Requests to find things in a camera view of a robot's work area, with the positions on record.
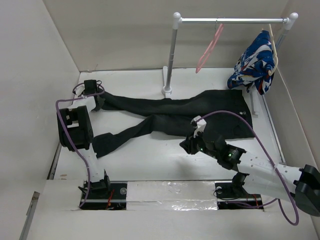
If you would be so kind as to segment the black denim trousers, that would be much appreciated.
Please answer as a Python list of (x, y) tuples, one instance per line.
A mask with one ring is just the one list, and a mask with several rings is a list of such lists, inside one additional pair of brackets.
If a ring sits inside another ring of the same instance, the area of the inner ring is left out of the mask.
[(194, 132), (193, 118), (206, 116), (206, 131), (219, 134), (226, 140), (253, 138), (249, 128), (252, 115), (241, 90), (206, 90), (188, 99), (142, 99), (102, 95), (105, 111), (127, 111), (143, 116), (139, 124), (120, 133), (95, 136), (93, 149), (97, 158), (104, 157), (132, 138), (162, 132), (169, 136), (186, 137)]

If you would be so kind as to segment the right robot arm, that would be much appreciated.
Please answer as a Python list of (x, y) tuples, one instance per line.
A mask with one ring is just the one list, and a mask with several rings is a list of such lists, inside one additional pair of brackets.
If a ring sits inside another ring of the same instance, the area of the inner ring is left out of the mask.
[(187, 154), (204, 153), (217, 160), (224, 169), (233, 170), (231, 191), (237, 197), (245, 194), (266, 195), (290, 201), (314, 217), (320, 215), (320, 173), (312, 165), (303, 168), (272, 164), (252, 153), (226, 143), (222, 136), (199, 131), (180, 144)]

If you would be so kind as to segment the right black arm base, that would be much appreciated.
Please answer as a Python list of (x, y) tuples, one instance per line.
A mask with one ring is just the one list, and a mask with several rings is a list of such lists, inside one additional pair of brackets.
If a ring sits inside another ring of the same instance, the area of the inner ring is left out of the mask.
[(263, 204), (259, 194), (236, 191), (232, 188), (231, 181), (216, 181), (214, 184), (213, 195), (217, 199), (217, 208), (219, 210), (253, 210)]

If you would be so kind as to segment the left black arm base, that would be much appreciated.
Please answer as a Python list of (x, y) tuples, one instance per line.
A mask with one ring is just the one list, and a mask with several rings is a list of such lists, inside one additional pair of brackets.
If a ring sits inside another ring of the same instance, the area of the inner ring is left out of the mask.
[(126, 210), (127, 209), (127, 188), (126, 181), (112, 181), (109, 192), (90, 192), (84, 202), (86, 193), (82, 190), (80, 209), (81, 210)]

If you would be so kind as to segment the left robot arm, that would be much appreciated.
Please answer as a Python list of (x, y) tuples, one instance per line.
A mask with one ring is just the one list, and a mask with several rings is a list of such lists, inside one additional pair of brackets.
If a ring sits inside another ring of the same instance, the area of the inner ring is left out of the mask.
[(79, 189), (84, 194), (96, 194), (107, 198), (111, 194), (109, 177), (98, 164), (97, 154), (93, 149), (94, 131), (90, 112), (102, 108), (105, 92), (100, 80), (85, 80), (72, 90), (73, 99), (61, 99), (55, 103), (59, 142), (83, 160), (87, 181)]

